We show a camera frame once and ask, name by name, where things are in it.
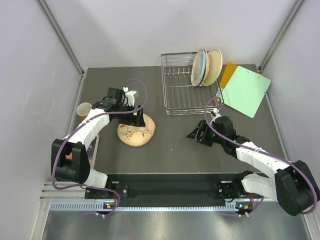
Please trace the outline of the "blue and cream plate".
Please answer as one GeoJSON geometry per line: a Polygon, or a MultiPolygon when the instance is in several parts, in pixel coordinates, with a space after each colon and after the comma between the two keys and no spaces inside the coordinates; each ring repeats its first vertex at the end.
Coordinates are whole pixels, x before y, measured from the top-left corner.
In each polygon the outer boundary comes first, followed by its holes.
{"type": "Polygon", "coordinates": [[[207,58],[208,54],[205,49],[199,50],[195,55],[191,71],[191,84],[193,87],[200,86],[205,79],[207,64],[209,63],[207,58]]]}

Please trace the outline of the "bird plate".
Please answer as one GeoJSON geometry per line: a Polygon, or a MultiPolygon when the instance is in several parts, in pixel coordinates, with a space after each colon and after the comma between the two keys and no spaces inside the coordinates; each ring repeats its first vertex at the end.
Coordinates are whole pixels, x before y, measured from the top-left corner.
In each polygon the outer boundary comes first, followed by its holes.
{"type": "Polygon", "coordinates": [[[142,147],[150,142],[156,132],[154,120],[147,114],[143,115],[145,127],[135,127],[119,124],[117,136],[119,140],[130,147],[142,147]]]}

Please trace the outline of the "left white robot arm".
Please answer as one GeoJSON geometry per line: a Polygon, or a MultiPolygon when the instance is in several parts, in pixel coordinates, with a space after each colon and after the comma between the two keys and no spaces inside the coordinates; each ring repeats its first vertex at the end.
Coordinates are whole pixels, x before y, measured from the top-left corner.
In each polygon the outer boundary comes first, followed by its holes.
{"type": "Polygon", "coordinates": [[[108,176],[91,167],[88,149],[100,131],[113,120],[119,124],[145,127],[143,106],[136,106],[138,92],[110,88],[102,101],[96,102],[88,116],[64,139],[56,139],[51,147],[52,180],[69,181],[76,187],[96,189],[102,198],[109,198],[114,191],[108,176]]]}

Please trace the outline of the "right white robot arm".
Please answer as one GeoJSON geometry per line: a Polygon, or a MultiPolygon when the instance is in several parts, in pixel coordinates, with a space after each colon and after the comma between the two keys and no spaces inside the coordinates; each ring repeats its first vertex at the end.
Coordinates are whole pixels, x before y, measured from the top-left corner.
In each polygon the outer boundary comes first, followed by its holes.
{"type": "Polygon", "coordinates": [[[216,115],[208,123],[201,120],[187,138],[212,147],[221,145],[233,158],[251,165],[263,173],[239,173],[231,182],[231,198],[256,194],[271,199],[291,216],[308,214],[320,201],[320,189],[303,161],[287,162],[257,147],[248,138],[238,135],[227,116],[216,115]]]}

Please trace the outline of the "green and cream plate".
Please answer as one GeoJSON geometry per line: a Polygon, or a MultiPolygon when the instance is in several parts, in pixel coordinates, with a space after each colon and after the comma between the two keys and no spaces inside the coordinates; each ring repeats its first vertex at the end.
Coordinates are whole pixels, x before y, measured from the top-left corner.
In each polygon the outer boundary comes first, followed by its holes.
{"type": "Polygon", "coordinates": [[[208,53],[209,71],[206,78],[203,80],[202,85],[205,87],[211,86],[215,83],[223,68],[223,55],[219,49],[213,49],[208,53]]]}

